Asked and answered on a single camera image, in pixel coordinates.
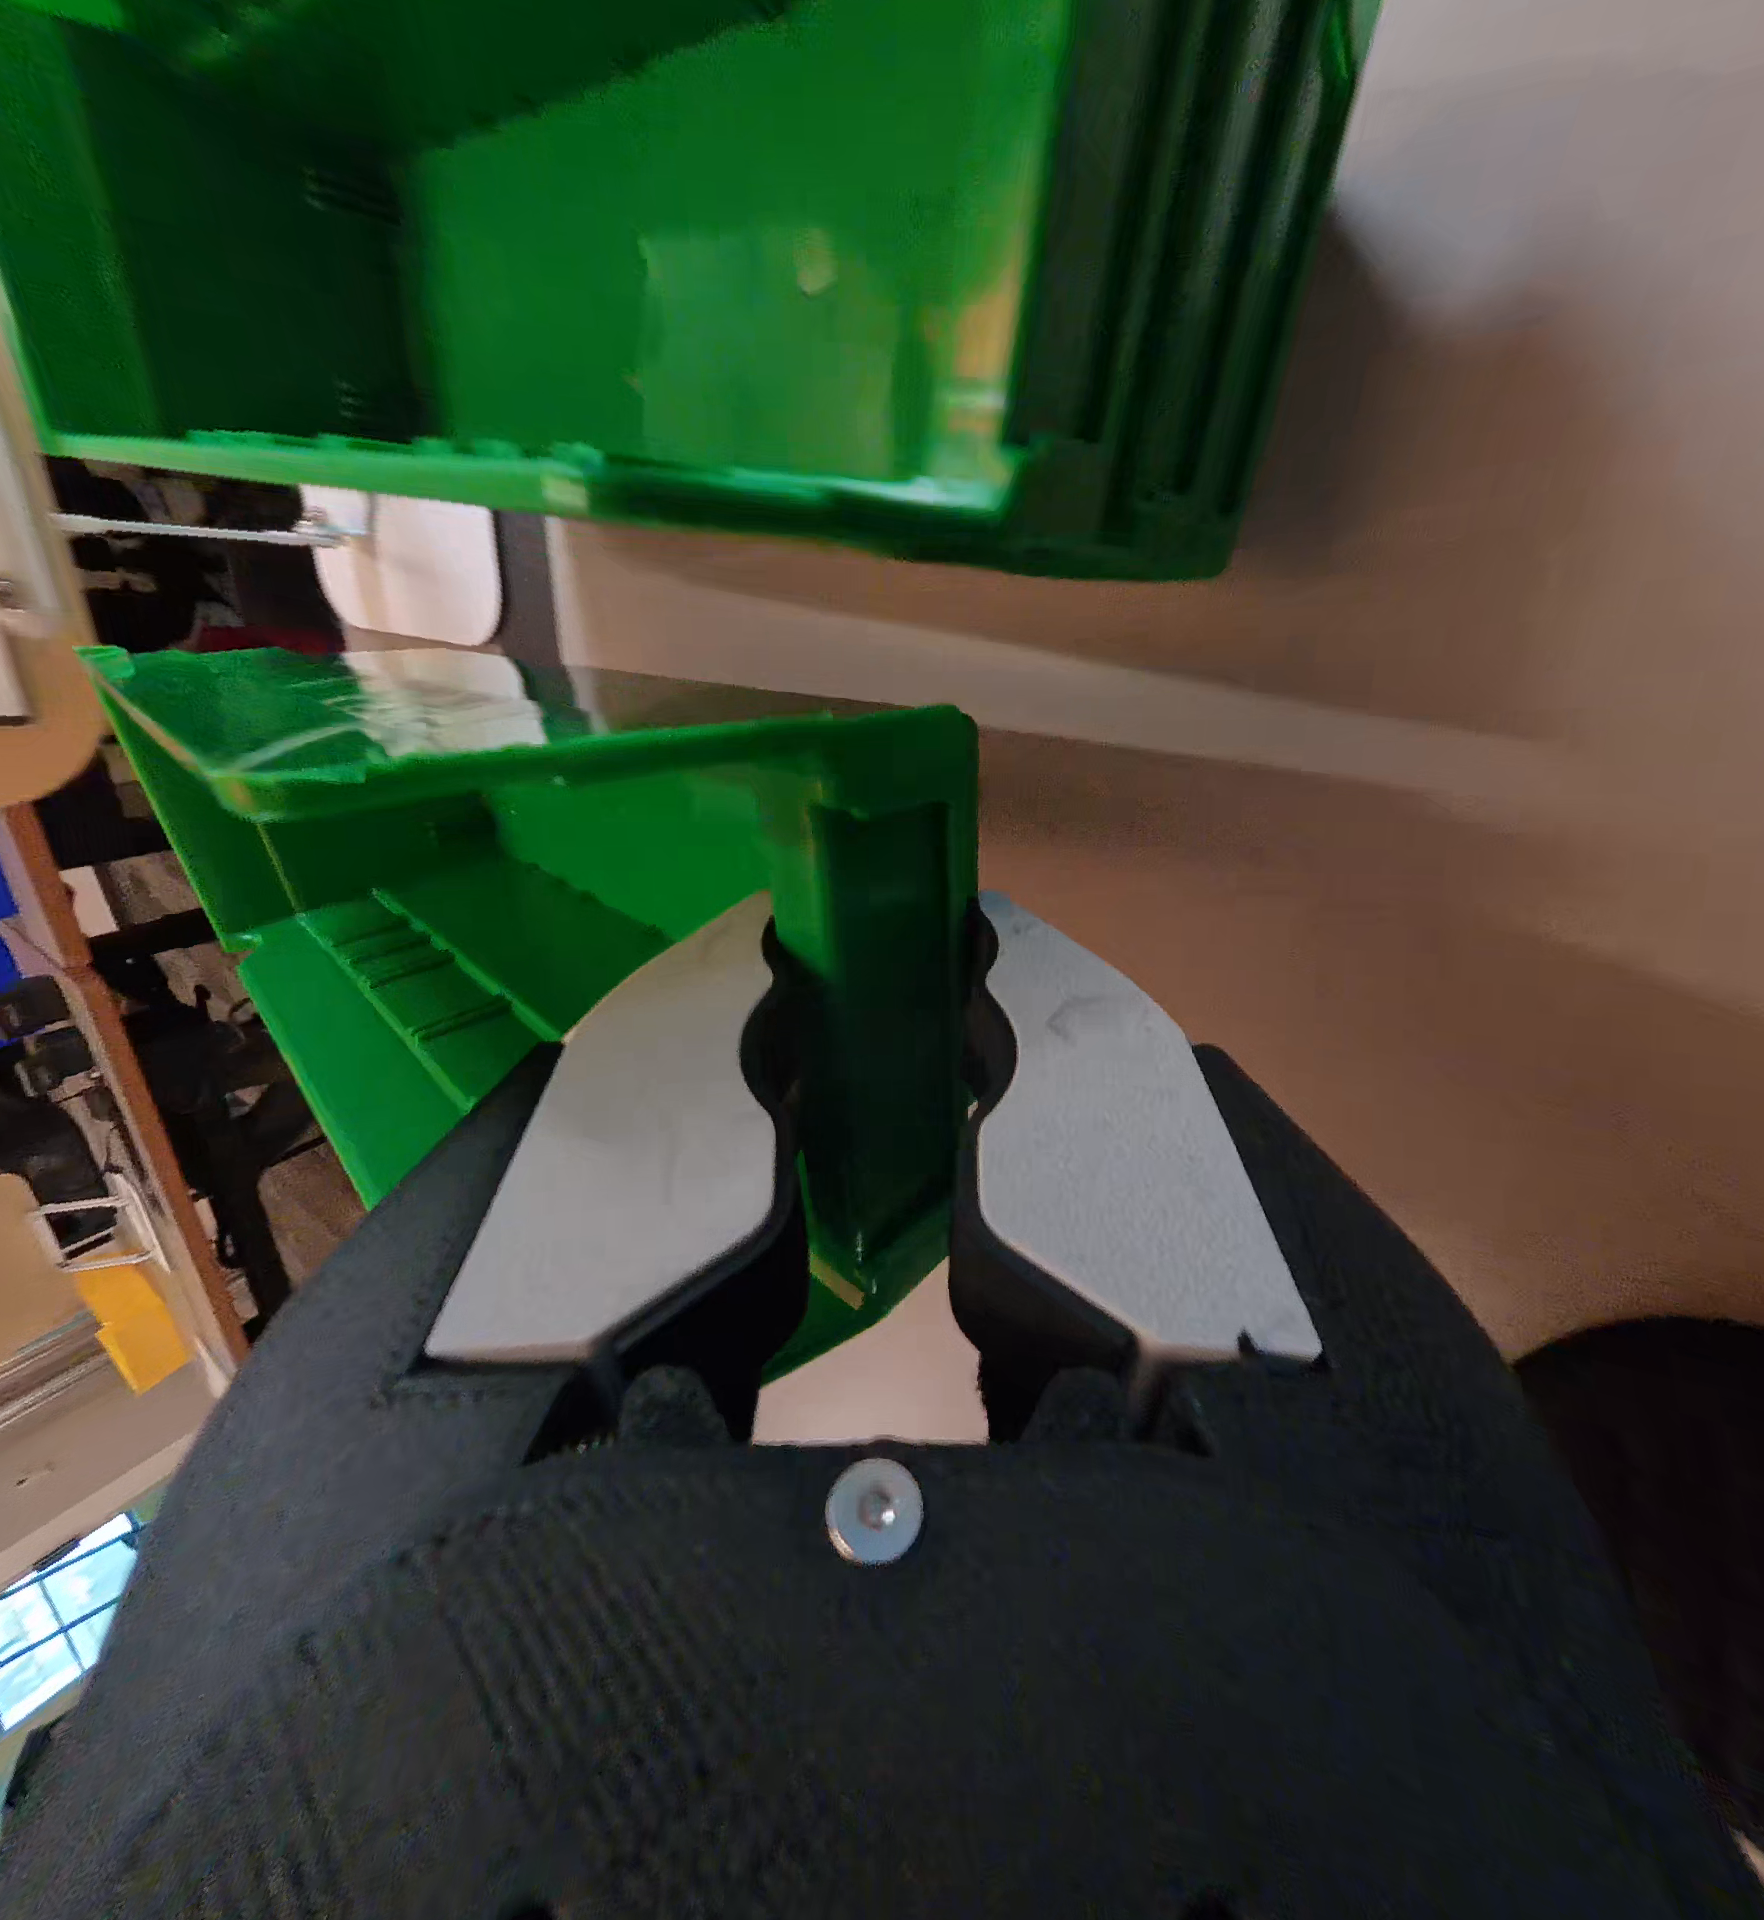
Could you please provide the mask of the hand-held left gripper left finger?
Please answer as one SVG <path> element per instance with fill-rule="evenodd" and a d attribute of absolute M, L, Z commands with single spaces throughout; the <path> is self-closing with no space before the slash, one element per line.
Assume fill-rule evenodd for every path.
<path fill-rule="evenodd" d="M 813 1283 L 789 988 L 750 893 L 577 1021 L 426 1359 L 766 1369 Z"/>

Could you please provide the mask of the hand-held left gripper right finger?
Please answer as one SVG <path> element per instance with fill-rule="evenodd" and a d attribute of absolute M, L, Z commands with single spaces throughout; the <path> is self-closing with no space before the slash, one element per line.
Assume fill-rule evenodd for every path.
<path fill-rule="evenodd" d="M 1178 1021 L 1006 893 L 975 901 L 947 1281 L 988 1373 L 1319 1363 L 1252 1171 Z"/>

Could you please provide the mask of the light grey desk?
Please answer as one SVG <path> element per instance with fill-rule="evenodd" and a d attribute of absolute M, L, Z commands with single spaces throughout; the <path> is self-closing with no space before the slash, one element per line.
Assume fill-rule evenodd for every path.
<path fill-rule="evenodd" d="M 1764 3 L 1388 3 L 1212 583 L 549 525 L 610 716 L 956 703 L 980 878 L 1511 1353 L 1764 1325 Z"/>

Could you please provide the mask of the long wooden table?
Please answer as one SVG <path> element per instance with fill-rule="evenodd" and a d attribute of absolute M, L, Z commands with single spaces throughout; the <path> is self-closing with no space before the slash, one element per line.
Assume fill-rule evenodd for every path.
<path fill-rule="evenodd" d="M 75 901 L 57 871 L 31 802 L 0 809 L 0 871 L 15 911 L 4 936 L 21 972 L 51 978 L 70 1016 L 85 1038 L 94 1065 L 118 1106 L 134 1185 L 147 1198 L 164 1248 L 164 1291 L 174 1325 L 218 1381 L 233 1381 L 250 1353 L 214 1241 L 203 1228 L 196 1195 L 166 1133 L 141 1055 L 130 1039 L 118 998 L 94 966 Z"/>

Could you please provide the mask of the yellow plastic bin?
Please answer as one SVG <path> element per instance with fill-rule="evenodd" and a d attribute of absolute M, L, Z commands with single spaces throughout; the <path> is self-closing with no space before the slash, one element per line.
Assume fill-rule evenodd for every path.
<path fill-rule="evenodd" d="M 153 1283 L 150 1262 L 75 1266 L 70 1283 L 94 1318 L 98 1342 L 131 1393 L 141 1398 L 188 1365 L 188 1342 Z"/>

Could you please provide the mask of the white display stand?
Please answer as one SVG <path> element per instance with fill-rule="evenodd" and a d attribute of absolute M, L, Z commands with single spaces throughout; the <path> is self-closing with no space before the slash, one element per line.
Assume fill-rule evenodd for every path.
<path fill-rule="evenodd" d="M 406 203 L 363 131 L 233 95 L 118 36 L 0 59 L 0 328 L 91 639 L 138 658 L 487 648 L 483 505 L 188 466 L 223 436 L 314 451 L 429 426 Z"/>

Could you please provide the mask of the black round pad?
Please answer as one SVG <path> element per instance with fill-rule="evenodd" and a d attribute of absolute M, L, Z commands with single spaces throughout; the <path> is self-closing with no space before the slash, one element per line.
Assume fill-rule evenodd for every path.
<path fill-rule="evenodd" d="M 1764 1853 L 1764 1331 L 1644 1318 L 1521 1356 L 1709 1795 Z"/>

